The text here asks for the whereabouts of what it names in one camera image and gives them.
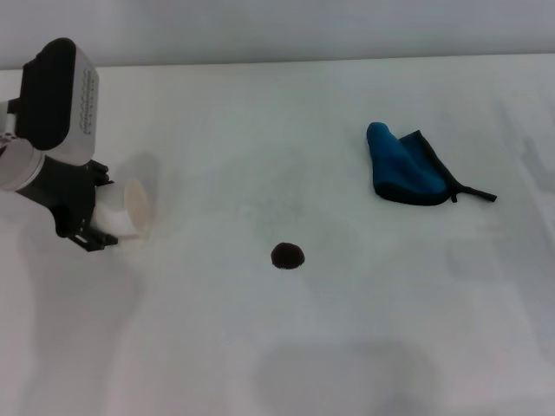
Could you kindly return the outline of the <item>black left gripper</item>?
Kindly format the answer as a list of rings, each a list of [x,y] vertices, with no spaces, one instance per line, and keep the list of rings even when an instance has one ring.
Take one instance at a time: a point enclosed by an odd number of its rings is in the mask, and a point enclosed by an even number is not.
[[[59,237],[94,252],[119,242],[91,226],[96,187],[109,184],[108,167],[95,160],[73,166],[45,157],[38,174],[19,194],[49,210]]]

